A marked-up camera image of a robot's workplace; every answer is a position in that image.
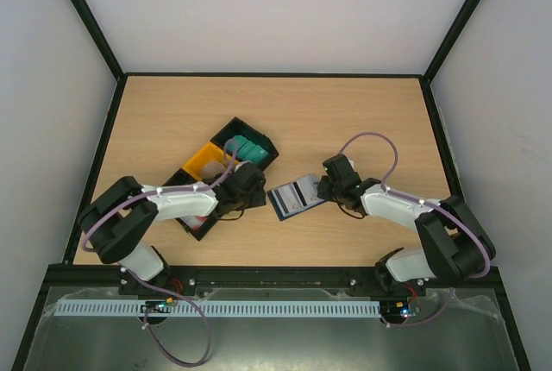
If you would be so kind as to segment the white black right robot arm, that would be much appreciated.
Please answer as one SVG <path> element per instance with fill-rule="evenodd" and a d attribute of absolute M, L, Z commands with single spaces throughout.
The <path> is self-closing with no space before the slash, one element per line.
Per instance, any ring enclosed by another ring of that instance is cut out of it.
<path fill-rule="evenodd" d="M 496 249 L 462 198 L 416 198 L 378 179 L 362 180 L 344 154 L 327 159 L 323 167 L 319 198 L 358 218 L 392 221 L 419 237 L 421 248 L 397 248 L 375 264 L 376 284 L 383 293 L 393 295 L 412 280 L 457 286 L 490 272 Z"/>

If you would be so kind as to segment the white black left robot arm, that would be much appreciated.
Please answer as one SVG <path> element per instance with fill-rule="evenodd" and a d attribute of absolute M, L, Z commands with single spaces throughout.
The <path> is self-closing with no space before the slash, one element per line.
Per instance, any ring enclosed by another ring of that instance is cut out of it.
<path fill-rule="evenodd" d="M 80 246 L 103 264 L 116 263 L 139 280 L 163 286 L 170 268 L 144 242 L 150 226 L 183 217 L 219 218 L 264 205 L 265 184 L 264 173 L 249 161 L 226 169 L 209 184 L 151 186 L 122 177 L 78 215 L 84 234 Z"/>

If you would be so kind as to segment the blue leather card holder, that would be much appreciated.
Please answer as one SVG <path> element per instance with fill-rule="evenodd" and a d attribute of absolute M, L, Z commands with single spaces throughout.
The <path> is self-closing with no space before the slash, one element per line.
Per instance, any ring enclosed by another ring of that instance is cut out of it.
<path fill-rule="evenodd" d="M 320 178 L 309 173 L 268 191 L 278 219 L 284 221 L 324 204 L 325 200 L 318 197 L 319 183 Z"/>

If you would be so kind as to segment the black bin with teal cards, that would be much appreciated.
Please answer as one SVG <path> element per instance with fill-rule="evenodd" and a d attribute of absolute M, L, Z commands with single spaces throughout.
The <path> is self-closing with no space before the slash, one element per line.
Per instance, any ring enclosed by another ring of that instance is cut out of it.
<path fill-rule="evenodd" d="M 235 148 L 230 144 L 228 154 L 233 154 L 236 150 L 237 160 L 251 161 L 261 170 L 268 168 L 279 157 L 277 148 L 266 135 L 238 117 L 232 118 L 210 141 L 223 148 L 230 139 L 235 139 Z"/>

